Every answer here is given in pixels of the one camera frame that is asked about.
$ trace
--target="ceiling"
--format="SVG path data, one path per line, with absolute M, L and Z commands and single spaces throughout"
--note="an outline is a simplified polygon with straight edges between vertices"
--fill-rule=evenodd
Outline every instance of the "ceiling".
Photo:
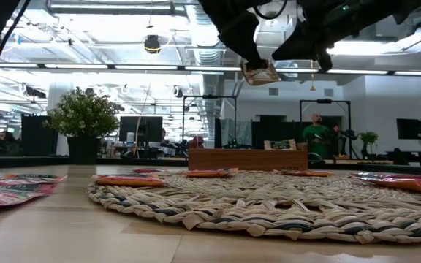
M 32 0 L 22 20 L 14 30 L 0 58 L 0 63 L 30 64 L 137 64 L 137 65 L 213 65 L 238 66 L 241 62 L 231 50 L 219 42 L 218 32 L 200 9 L 197 0 L 177 0 L 175 14 L 170 14 L 169 1 L 132 0 Z M 278 11 L 281 1 L 260 7 L 262 13 Z M 276 20 L 261 20 L 255 40 L 263 58 L 271 53 L 291 34 L 296 23 L 295 1 Z M 395 25 L 392 18 L 360 32 L 354 45 L 343 48 L 341 44 L 331 50 L 336 69 L 400 69 L 421 70 L 421 49 L 410 50 L 410 43 L 421 41 L 421 35 L 410 39 L 407 35 L 412 25 L 421 19 L 421 12 L 414 13 L 405 24 Z M 6 33 L 12 20 L 7 22 Z M 144 48 L 148 35 L 159 36 L 162 48 L 150 54 Z M 371 45 L 361 48 L 365 41 L 377 37 L 394 39 L 384 54 L 342 55 L 349 50 L 365 52 Z M 277 67 L 317 68 L 311 61 L 279 61 Z M 212 74 L 157 74 L 156 72 L 109 72 L 86 70 L 56 71 L 54 69 L 0 68 L 0 122 L 18 121 L 20 113 L 43 113 L 46 99 L 36 99 L 24 94 L 26 87 L 35 88 L 49 96 L 50 84 L 59 75 L 69 75 L 76 86 L 94 88 L 109 94 L 121 104 L 121 113 L 163 115 L 168 121 L 165 128 L 171 137 L 181 135 L 183 99 L 175 97 L 174 88 L 184 95 L 224 95 L 224 80 L 240 80 L 240 75 Z M 306 75 L 287 75 L 285 80 L 304 83 Z M 332 81 L 345 85 L 352 80 L 345 75 L 317 75 L 318 81 Z M 213 138 L 213 118 L 219 116 L 221 102 L 197 99 L 189 102 L 186 116 L 186 136 L 205 134 Z

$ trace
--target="computer monitor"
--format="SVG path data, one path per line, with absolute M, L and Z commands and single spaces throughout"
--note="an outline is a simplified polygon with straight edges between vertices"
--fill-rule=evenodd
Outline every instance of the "computer monitor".
M 128 132 L 136 133 L 139 117 L 120 118 L 120 141 L 126 142 Z M 137 139 L 140 142 L 162 141 L 162 117 L 141 117 Z
M 397 119 L 400 140 L 421 140 L 421 120 Z

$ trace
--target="white wall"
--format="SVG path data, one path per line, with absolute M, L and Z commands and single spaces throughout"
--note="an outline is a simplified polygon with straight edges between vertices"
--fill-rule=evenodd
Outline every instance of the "white wall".
M 421 77 L 359 77 L 344 86 L 344 98 L 352 101 L 352 128 L 379 135 L 378 153 L 421 150 L 416 140 L 398 139 L 396 123 L 397 118 L 421 119 Z
M 225 83 L 226 95 L 233 90 L 233 81 Z M 334 89 L 334 97 L 328 99 L 343 99 L 343 88 L 336 85 L 334 81 L 315 81 L 315 91 L 310 91 L 311 81 L 299 84 L 299 82 L 279 82 L 267 85 L 250 86 L 243 84 L 240 96 L 238 97 L 239 118 L 242 121 L 256 119 L 256 115 L 285 115 L 287 121 L 300 120 L 301 99 L 326 99 L 325 88 Z M 269 96 L 269 88 L 278 88 L 278 96 Z M 303 103 L 303 120 L 310 121 L 313 113 L 321 113 L 326 116 L 343 116 L 344 110 L 337 104 Z M 234 110 L 225 104 L 223 107 L 223 118 L 234 118 Z

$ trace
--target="wooden crate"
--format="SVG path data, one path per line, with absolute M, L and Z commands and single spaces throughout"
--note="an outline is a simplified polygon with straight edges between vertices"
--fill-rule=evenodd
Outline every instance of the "wooden crate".
M 238 168 L 272 171 L 308 169 L 308 153 L 303 150 L 189 149 L 190 170 Z

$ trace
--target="man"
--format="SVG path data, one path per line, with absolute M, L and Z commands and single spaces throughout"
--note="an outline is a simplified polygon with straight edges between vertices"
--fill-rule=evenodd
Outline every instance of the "man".
M 308 141 L 308 151 L 319 154 L 323 159 L 329 158 L 329 140 L 326 139 L 329 129 L 321 125 L 322 117 L 319 113 L 314 113 L 311 120 L 313 124 L 303 130 L 303 139 Z

